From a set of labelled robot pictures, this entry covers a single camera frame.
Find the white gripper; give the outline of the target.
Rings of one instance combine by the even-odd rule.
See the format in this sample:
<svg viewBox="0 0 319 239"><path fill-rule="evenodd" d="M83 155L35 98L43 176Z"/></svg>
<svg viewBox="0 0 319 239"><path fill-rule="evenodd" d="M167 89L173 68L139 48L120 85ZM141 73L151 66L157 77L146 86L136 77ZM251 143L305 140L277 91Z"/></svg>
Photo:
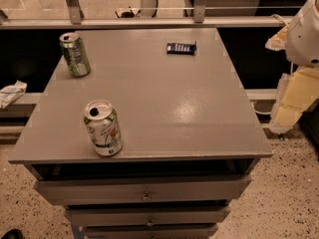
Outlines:
<svg viewBox="0 0 319 239"><path fill-rule="evenodd" d="M319 99L319 69L316 68L319 66L318 0L307 0L289 27L283 27L268 39L265 48L285 49L288 61L305 66L298 67L292 75L283 74L278 83L269 129L283 134L291 130Z"/></svg>

